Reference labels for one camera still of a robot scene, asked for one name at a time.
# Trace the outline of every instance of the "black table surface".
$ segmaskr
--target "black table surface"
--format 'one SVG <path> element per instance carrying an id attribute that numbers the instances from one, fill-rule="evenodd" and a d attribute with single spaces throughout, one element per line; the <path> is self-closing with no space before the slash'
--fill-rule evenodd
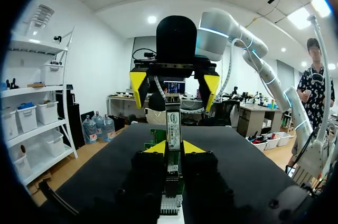
<path id="1" fill-rule="evenodd" d="M 131 169 L 131 158 L 153 139 L 151 128 L 165 126 L 133 124 L 94 155 L 58 190 L 68 204 L 80 211 L 91 207 L 95 197 L 113 201 L 116 190 Z M 234 190 L 236 206 L 265 207 L 295 182 L 256 147 L 230 127 L 182 127 L 182 139 L 213 151 L 218 170 Z M 185 223 L 192 223 L 189 202 L 183 197 Z M 47 201 L 42 208 L 52 209 Z"/>

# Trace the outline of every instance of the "white robotic arm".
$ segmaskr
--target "white robotic arm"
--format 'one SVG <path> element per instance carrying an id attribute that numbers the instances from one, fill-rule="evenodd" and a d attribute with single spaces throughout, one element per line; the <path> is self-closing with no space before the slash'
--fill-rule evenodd
<path id="1" fill-rule="evenodd" d="M 223 56 L 227 42 L 232 42 L 234 39 L 240 40 L 235 45 L 245 50 L 243 52 L 244 60 L 258 72 L 264 84 L 275 97 L 279 109 L 284 112 L 292 108 L 298 153 L 307 145 L 307 151 L 299 159 L 294 180 L 300 184 L 310 181 L 312 177 L 319 179 L 326 174 L 326 170 L 323 173 L 323 168 L 327 166 L 324 161 L 328 159 L 327 155 L 325 155 L 326 158 L 323 158 L 323 140 L 317 140 L 312 136 L 310 141 L 313 129 L 298 93 L 292 86 L 283 91 L 280 80 L 273 69 L 261 59 L 268 52 L 263 41 L 236 22 L 229 13 L 212 9 L 202 14 L 196 54 L 204 55 L 212 61 L 219 61 Z"/>

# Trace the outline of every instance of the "person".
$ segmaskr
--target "person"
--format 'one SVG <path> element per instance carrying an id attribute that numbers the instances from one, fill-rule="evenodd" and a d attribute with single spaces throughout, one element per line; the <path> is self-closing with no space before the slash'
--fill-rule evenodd
<path id="1" fill-rule="evenodd" d="M 325 103 L 325 75 L 324 68 L 321 63 L 322 53 L 316 38 L 310 38 L 307 40 L 308 54 L 312 59 L 312 65 L 306 69 L 301 77 L 301 80 L 297 87 L 297 93 L 301 99 L 304 109 L 307 113 L 308 119 L 315 129 L 322 123 L 324 115 Z M 333 106 L 335 101 L 333 80 L 331 78 L 331 101 L 330 107 Z M 294 147 L 292 148 L 292 157 L 288 163 L 289 166 L 293 166 L 295 162 L 295 156 L 298 152 L 297 140 L 295 140 Z"/>
<path id="2" fill-rule="evenodd" d="M 166 94 L 167 93 L 166 85 L 161 85 L 161 88 L 163 92 Z M 165 100 L 163 99 L 158 89 L 150 96 L 148 107 L 149 109 L 155 111 L 165 111 Z"/>

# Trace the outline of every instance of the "black patterned shirt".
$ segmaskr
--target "black patterned shirt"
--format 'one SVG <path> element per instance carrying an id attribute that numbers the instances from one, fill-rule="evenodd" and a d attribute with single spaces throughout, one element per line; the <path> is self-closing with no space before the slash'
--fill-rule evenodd
<path id="1" fill-rule="evenodd" d="M 301 91 L 311 90 L 311 95 L 306 103 L 303 102 L 305 111 L 307 113 L 308 119 L 312 125 L 312 128 L 318 127 L 322 123 L 324 115 L 324 104 L 323 100 L 325 98 L 325 79 L 323 82 L 315 82 L 312 79 L 312 74 L 318 73 L 316 69 L 311 66 L 304 71 L 302 78 L 298 84 L 297 89 Z M 319 72 L 321 75 L 324 74 L 324 69 L 321 67 Z M 331 78 L 331 99 L 335 101 L 334 98 L 334 89 L 333 89 L 333 80 Z"/>

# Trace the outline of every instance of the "white storage box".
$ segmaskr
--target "white storage box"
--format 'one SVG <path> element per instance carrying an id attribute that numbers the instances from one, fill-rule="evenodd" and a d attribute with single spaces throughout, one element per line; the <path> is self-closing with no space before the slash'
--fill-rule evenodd
<path id="1" fill-rule="evenodd" d="M 290 134 L 287 134 L 285 132 L 280 132 L 280 133 L 277 133 L 279 136 L 280 136 L 280 140 L 277 144 L 277 146 L 285 146 L 287 145 L 287 143 L 289 143 L 289 139 L 291 137 Z"/>
<path id="2" fill-rule="evenodd" d="M 28 178 L 32 174 L 32 169 L 25 154 L 14 162 L 14 166 L 22 179 Z"/>
<path id="3" fill-rule="evenodd" d="M 250 142 L 250 144 L 251 144 L 251 145 L 254 145 L 254 146 L 255 146 L 256 148 L 258 148 L 261 152 L 263 152 L 263 150 L 265 149 L 267 143 L 264 142 L 264 143 L 254 144 L 254 143 Z"/>
<path id="4" fill-rule="evenodd" d="M 11 108 L 6 108 L 1 111 L 2 128 L 4 129 L 5 140 L 7 141 L 19 135 L 17 131 L 15 113 L 16 111 Z"/>
<path id="5" fill-rule="evenodd" d="M 264 150 L 274 149 L 277 146 L 280 140 L 280 136 L 278 134 L 275 134 L 275 135 L 276 136 L 274 139 L 268 139 L 268 142 L 266 143 L 266 147 Z M 271 136 L 272 136 L 272 133 L 269 133 L 266 135 L 266 137 L 271 137 Z"/>
<path id="6" fill-rule="evenodd" d="M 27 133 L 37 128 L 35 109 L 36 106 L 16 110 L 20 120 L 22 131 L 24 133 Z"/>
<path id="7" fill-rule="evenodd" d="M 63 84 L 63 69 L 59 64 L 44 64 L 41 69 L 41 81 L 46 86 Z"/>
<path id="8" fill-rule="evenodd" d="M 58 101 L 51 101 L 47 104 L 37 104 L 37 119 L 44 125 L 58 121 Z"/>
<path id="9" fill-rule="evenodd" d="M 266 124 L 266 127 L 271 126 L 271 120 L 270 119 L 264 118 L 264 123 Z"/>
<path id="10" fill-rule="evenodd" d="M 54 157 L 64 152 L 63 134 L 57 130 L 49 130 L 42 133 L 40 137 L 43 139 L 47 151 Z"/>

